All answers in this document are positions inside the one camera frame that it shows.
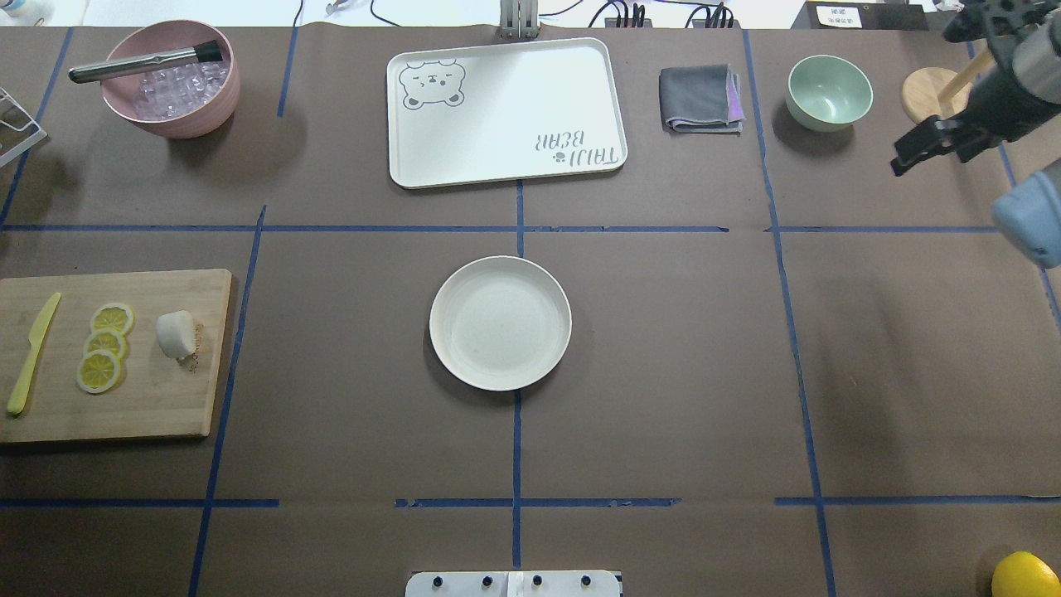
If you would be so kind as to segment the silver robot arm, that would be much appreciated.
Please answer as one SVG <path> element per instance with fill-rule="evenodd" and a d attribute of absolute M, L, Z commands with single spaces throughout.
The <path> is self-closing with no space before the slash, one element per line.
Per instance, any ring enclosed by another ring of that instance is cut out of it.
<path fill-rule="evenodd" d="M 895 175 L 936 156 L 956 153 L 970 162 L 1003 141 L 1013 143 L 1059 116 L 1059 22 L 1026 36 L 992 37 L 986 53 L 994 65 L 971 88 L 966 109 L 944 119 L 930 115 L 898 141 Z M 998 231 L 1043 269 L 1060 261 L 1059 162 L 1034 171 L 993 203 Z"/>

